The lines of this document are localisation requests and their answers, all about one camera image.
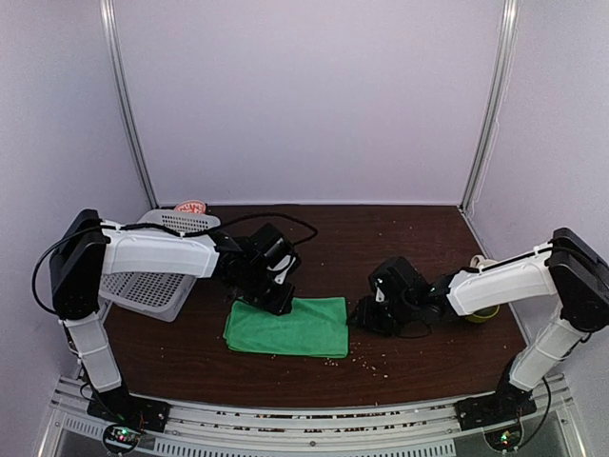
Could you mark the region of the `green microfiber towel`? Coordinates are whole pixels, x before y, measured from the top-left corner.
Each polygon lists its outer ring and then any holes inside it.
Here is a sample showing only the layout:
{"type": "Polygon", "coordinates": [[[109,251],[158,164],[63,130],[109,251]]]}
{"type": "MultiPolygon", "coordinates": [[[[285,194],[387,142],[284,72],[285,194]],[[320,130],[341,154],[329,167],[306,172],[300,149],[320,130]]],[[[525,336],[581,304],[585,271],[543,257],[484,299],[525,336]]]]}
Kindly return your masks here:
{"type": "Polygon", "coordinates": [[[295,298],[281,316],[236,301],[223,337],[238,352],[342,359],[349,347],[346,320],[343,297],[295,298]]]}

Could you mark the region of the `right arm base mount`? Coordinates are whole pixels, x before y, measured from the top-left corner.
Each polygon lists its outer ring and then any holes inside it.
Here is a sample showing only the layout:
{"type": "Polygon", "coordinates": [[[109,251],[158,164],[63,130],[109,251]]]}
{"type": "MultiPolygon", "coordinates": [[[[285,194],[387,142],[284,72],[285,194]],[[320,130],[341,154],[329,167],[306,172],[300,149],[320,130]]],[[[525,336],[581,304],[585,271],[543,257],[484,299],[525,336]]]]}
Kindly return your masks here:
{"type": "Polygon", "coordinates": [[[454,405],[462,431],[484,429],[484,439],[493,450],[516,451],[524,443],[521,419],[537,411],[530,391],[513,386],[507,378],[490,394],[468,397],[454,405]]]}

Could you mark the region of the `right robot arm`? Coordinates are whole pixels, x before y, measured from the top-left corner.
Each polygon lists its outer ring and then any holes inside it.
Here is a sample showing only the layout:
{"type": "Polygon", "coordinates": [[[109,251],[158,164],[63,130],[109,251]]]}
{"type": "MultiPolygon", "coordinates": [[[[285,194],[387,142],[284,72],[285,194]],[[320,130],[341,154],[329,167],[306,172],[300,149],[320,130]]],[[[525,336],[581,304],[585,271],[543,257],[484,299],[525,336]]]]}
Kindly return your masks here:
{"type": "Polygon", "coordinates": [[[608,264],[569,228],[514,257],[474,257],[469,266],[427,281],[403,256],[381,263],[368,277],[370,294],[347,318],[349,325],[398,336],[406,325],[465,318],[481,310],[537,297],[557,306],[538,337],[507,366],[505,386],[488,399],[494,419],[509,419],[524,393],[583,339],[608,325],[608,264]]]}

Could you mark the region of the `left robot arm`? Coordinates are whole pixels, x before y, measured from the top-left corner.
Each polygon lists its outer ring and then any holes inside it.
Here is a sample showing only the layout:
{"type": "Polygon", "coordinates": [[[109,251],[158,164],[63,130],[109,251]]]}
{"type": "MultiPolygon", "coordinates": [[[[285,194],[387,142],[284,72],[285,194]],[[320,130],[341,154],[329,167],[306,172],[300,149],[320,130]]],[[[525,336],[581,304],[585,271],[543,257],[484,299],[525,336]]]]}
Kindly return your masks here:
{"type": "Polygon", "coordinates": [[[195,283],[213,279],[237,291],[246,304],[284,315],[294,293],[285,278],[299,264],[293,244],[270,223],[249,236],[232,237],[217,217],[202,213],[155,209],[122,225],[84,209],[50,256],[52,304],[101,393],[101,409],[126,423],[137,404],[122,390],[101,305],[171,322],[195,283]]]}

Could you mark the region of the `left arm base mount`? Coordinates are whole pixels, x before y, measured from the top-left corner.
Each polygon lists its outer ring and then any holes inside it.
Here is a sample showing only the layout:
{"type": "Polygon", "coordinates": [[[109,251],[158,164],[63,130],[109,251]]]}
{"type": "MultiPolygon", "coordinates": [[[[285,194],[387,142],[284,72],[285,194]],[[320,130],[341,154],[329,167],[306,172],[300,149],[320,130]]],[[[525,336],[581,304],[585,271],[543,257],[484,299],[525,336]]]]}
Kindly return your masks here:
{"type": "Polygon", "coordinates": [[[91,388],[87,413],[108,422],[102,432],[102,444],[115,456],[136,449],[149,432],[166,428],[170,404],[132,395],[125,384],[100,392],[91,388]]]}

